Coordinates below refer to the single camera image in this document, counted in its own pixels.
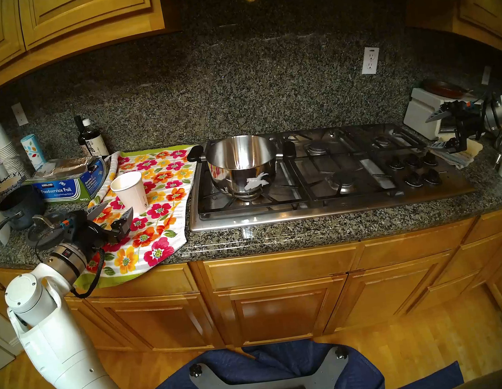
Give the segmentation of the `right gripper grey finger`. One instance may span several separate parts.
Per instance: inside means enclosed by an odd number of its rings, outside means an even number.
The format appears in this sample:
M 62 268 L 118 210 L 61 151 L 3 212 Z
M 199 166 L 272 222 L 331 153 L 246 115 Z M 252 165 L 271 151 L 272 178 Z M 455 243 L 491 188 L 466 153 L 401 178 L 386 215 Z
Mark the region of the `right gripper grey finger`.
M 450 106 L 443 106 L 436 110 L 425 120 L 425 123 L 435 122 L 439 120 L 443 120 L 444 118 L 452 116 L 452 111 Z
M 437 150 L 440 152 L 453 154 L 462 152 L 463 144 L 462 144 L 462 139 L 459 136 L 455 135 L 449 138 L 448 140 L 438 139 L 437 141 L 428 145 L 428 148 L 431 150 Z

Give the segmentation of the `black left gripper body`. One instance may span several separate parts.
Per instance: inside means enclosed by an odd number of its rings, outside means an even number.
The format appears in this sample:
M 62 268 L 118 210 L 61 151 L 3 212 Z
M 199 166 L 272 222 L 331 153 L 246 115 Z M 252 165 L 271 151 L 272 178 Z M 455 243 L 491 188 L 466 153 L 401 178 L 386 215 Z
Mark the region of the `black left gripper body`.
M 62 230 L 58 244 L 61 261 L 86 261 L 92 250 L 105 245 L 105 228 L 95 222 L 88 223 L 86 210 L 62 214 L 59 220 L 55 221 L 55 227 Z

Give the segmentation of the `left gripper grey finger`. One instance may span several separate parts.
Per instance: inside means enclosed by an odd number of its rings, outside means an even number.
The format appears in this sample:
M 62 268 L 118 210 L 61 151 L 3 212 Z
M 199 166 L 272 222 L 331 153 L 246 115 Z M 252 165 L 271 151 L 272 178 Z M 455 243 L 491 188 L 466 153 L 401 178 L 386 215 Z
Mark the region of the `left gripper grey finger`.
M 94 220 L 100 219 L 104 221 L 112 212 L 112 207 L 110 206 L 110 201 L 104 201 L 100 204 L 91 206 L 86 210 L 86 218 L 88 223 L 94 223 Z
M 111 224 L 109 230 L 104 229 L 105 244 L 116 245 L 121 243 L 131 231 L 134 219 L 134 209 L 130 207 L 121 218 Z

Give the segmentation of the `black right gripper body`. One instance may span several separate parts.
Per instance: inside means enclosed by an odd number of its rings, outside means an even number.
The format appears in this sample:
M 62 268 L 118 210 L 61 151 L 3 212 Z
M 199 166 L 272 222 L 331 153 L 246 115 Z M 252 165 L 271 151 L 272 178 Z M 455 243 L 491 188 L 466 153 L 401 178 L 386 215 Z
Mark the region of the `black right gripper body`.
M 481 103 L 474 101 L 454 100 L 445 102 L 444 106 L 450 106 L 455 121 L 455 135 L 462 139 L 463 151 L 467 149 L 467 140 L 472 134 L 479 138 L 485 132 L 484 119 L 486 101 Z

